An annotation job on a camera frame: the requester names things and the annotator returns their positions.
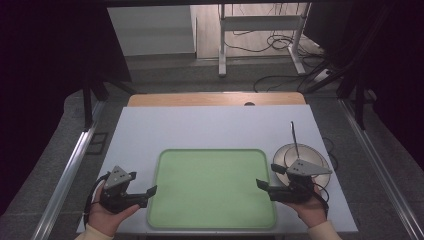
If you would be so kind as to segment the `white power strip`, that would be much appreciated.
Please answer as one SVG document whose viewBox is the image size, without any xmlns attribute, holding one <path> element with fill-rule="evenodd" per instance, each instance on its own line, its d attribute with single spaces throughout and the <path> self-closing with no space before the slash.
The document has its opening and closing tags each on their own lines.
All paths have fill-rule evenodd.
<svg viewBox="0 0 424 240">
<path fill-rule="evenodd" d="M 320 81 L 324 80 L 325 78 L 329 77 L 332 73 L 333 73 L 332 70 L 324 69 L 314 77 L 313 81 L 314 82 L 320 82 Z"/>
</svg>

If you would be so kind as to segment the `person's left hand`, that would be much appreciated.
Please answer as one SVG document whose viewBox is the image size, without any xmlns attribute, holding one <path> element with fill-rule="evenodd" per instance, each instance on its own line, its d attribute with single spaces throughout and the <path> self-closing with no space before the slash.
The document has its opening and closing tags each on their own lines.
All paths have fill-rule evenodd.
<svg viewBox="0 0 424 240">
<path fill-rule="evenodd" d="M 114 237 L 120 224 L 136 213 L 140 207 L 135 204 L 118 214 L 111 213 L 99 203 L 102 190 L 103 184 L 96 189 L 94 200 L 90 204 L 89 219 L 86 225 L 90 225 L 105 235 Z"/>
</svg>

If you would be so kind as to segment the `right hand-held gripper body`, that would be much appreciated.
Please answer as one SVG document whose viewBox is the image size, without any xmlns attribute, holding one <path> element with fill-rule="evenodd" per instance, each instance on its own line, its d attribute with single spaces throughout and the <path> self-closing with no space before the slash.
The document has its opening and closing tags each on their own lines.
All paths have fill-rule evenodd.
<svg viewBox="0 0 424 240">
<path fill-rule="evenodd" d="M 331 173 L 330 169 L 297 159 L 283 174 L 287 175 L 289 184 L 281 187 L 270 186 L 267 193 L 271 201 L 281 203 L 300 204 L 307 202 L 313 196 L 317 197 L 321 203 L 325 203 L 325 200 L 315 192 L 316 184 L 311 176 Z"/>
</svg>

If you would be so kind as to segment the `white desk frame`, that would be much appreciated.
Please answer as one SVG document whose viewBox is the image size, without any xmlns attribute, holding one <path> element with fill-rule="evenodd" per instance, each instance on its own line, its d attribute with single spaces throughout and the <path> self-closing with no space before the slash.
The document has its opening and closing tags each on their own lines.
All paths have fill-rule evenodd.
<svg viewBox="0 0 424 240">
<path fill-rule="evenodd" d="M 305 75 L 306 71 L 299 58 L 298 48 L 301 35 L 310 9 L 307 2 L 300 15 L 279 16 L 225 16 L 225 5 L 221 4 L 219 13 L 220 23 L 220 48 L 218 53 L 218 75 L 225 77 L 226 70 L 226 44 L 225 33 L 230 31 L 273 31 L 283 30 L 294 33 L 292 42 L 288 45 L 288 52 L 299 75 Z"/>
</svg>

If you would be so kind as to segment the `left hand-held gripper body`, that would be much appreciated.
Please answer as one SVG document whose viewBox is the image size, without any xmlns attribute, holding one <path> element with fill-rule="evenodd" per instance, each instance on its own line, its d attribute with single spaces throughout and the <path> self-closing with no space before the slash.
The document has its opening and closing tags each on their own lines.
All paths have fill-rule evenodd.
<svg viewBox="0 0 424 240">
<path fill-rule="evenodd" d="M 131 182 L 129 173 L 119 166 L 115 166 L 109 173 L 100 196 L 100 204 L 109 212 L 118 214 L 137 204 L 146 208 L 148 199 L 146 193 L 128 194 L 127 189 Z"/>
</svg>

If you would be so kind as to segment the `wooden table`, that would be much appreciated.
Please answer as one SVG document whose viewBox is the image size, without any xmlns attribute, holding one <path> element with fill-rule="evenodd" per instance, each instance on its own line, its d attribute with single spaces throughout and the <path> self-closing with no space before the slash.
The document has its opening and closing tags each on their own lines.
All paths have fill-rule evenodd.
<svg viewBox="0 0 424 240">
<path fill-rule="evenodd" d="M 262 106 L 304 105 L 306 100 L 297 92 L 223 92 L 223 93 L 166 93 L 136 94 L 130 97 L 128 107 L 174 106 Z"/>
</svg>

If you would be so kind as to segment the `black metal stand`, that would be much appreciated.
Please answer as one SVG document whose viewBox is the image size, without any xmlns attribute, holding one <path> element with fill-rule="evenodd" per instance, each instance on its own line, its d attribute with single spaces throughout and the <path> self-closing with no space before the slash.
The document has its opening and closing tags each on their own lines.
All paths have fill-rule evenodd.
<svg viewBox="0 0 424 240">
<path fill-rule="evenodd" d="M 130 95 L 137 94 L 137 91 L 134 88 L 131 88 L 121 81 L 108 77 L 104 74 L 86 77 L 83 80 L 82 88 L 85 132 L 87 132 L 94 125 L 94 113 L 91 102 L 91 94 L 94 94 L 95 98 L 101 102 L 104 102 L 109 98 L 109 92 L 106 89 L 105 83 L 110 83 Z"/>
<path fill-rule="evenodd" d="M 360 65 L 361 63 L 359 60 L 352 60 L 349 64 L 336 70 L 333 74 L 330 74 L 320 82 L 307 87 L 304 92 L 306 94 L 313 93 L 338 79 L 342 79 L 336 91 L 336 95 L 338 98 L 346 99 L 350 96 L 352 91 L 355 91 L 354 120 L 359 125 L 360 129 L 364 130 L 363 111 L 365 103 L 365 83 L 361 79 L 362 70 Z"/>
</svg>

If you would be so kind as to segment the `dark curtain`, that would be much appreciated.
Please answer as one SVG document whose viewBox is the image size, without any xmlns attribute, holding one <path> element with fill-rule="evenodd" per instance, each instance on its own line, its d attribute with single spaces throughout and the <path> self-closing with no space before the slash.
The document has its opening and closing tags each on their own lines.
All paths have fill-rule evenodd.
<svg viewBox="0 0 424 240">
<path fill-rule="evenodd" d="M 304 34 L 342 68 L 385 3 L 393 8 L 365 54 L 360 77 L 376 95 L 374 111 L 424 170 L 424 0 L 314 2 Z"/>
<path fill-rule="evenodd" d="M 131 79 L 105 0 L 0 0 L 0 216 L 85 85 Z"/>
</svg>

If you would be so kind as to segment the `beige round plate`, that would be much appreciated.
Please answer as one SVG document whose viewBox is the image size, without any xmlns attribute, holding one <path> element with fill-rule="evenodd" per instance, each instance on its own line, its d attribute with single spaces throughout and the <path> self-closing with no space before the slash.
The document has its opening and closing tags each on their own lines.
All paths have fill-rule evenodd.
<svg viewBox="0 0 424 240">
<path fill-rule="evenodd" d="M 312 164 L 330 169 L 328 162 L 326 159 L 314 148 L 304 145 L 298 144 L 298 151 L 301 160 L 305 160 Z M 297 152 L 295 148 L 295 144 L 287 144 L 277 150 L 273 157 L 273 163 L 283 166 L 290 167 L 297 160 Z M 285 185 L 289 184 L 289 179 L 287 175 L 283 175 L 280 173 L 276 173 L 279 180 Z M 330 182 L 330 174 L 323 175 L 313 175 L 312 179 L 317 183 L 320 190 L 323 190 L 328 183 Z"/>
</svg>

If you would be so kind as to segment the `aluminium rail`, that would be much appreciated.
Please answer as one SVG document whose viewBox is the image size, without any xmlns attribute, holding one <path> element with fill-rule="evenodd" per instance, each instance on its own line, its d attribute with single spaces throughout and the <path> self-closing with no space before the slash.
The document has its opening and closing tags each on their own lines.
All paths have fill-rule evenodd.
<svg viewBox="0 0 424 240">
<path fill-rule="evenodd" d="M 392 203 L 395 212 L 400 218 L 402 225 L 408 233 L 409 238 L 411 240 L 424 240 L 424 227 L 420 225 L 410 204 L 407 202 L 394 179 L 391 177 L 367 132 L 356 122 L 353 108 L 349 105 L 347 100 L 339 99 L 338 103 L 363 151 L 365 152 L 367 159 L 370 161 L 374 171 L 376 172 L 376 175 Z"/>
<path fill-rule="evenodd" d="M 105 104 L 105 101 L 98 101 L 94 105 L 94 108 L 91 111 L 93 121 L 90 127 L 80 134 L 72 154 L 68 159 L 62 175 L 30 240 L 48 240 L 81 165 L 85 152 L 95 133 Z"/>
</svg>

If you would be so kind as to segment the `person's right hand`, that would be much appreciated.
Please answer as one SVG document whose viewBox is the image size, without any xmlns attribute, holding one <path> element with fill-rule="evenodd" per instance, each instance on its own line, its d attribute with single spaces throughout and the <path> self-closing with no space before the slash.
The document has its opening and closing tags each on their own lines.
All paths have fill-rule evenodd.
<svg viewBox="0 0 424 240">
<path fill-rule="evenodd" d="M 327 216 L 323 204 L 320 200 L 313 196 L 307 202 L 296 204 L 287 203 L 305 223 L 308 228 L 316 227 L 327 221 Z"/>
</svg>

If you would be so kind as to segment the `white table board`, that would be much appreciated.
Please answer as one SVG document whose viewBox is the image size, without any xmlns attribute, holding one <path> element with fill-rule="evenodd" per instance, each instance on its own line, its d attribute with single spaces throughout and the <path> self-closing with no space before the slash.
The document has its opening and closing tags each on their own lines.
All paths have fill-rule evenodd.
<svg viewBox="0 0 424 240">
<path fill-rule="evenodd" d="M 259 149 L 266 155 L 272 185 L 281 182 L 270 169 L 274 154 L 297 141 L 320 154 L 326 152 L 311 108 L 307 105 L 126 107 L 108 148 L 102 169 L 120 166 L 137 172 L 129 192 L 143 193 L 156 186 L 160 154 L 168 149 Z M 268 229 L 160 229 L 148 222 L 148 210 L 140 210 L 119 227 L 131 235 L 283 235 L 303 233 L 305 224 L 289 207 L 274 203 L 276 223 Z"/>
</svg>

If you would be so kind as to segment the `metal utensil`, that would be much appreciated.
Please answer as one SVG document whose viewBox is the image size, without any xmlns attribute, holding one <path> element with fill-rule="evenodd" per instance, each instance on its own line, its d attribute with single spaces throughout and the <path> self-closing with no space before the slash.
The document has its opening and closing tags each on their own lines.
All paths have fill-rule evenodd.
<svg viewBox="0 0 424 240">
<path fill-rule="evenodd" d="M 292 134 L 293 144 L 294 144 L 294 148 L 295 148 L 295 152 L 296 152 L 296 157 L 297 157 L 297 159 L 300 159 L 298 143 L 297 143 L 297 138 L 296 138 L 296 132 L 295 132 L 295 124 L 294 124 L 293 121 L 290 122 L 290 126 L 291 126 L 291 134 Z"/>
</svg>

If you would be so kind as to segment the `green tray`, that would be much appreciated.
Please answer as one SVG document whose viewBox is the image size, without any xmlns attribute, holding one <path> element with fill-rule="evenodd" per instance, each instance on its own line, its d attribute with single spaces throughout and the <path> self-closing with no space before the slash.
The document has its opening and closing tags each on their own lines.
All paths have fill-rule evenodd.
<svg viewBox="0 0 424 240">
<path fill-rule="evenodd" d="M 148 222 L 160 229 L 268 229 L 276 210 L 259 149 L 168 149 L 160 154 Z"/>
</svg>

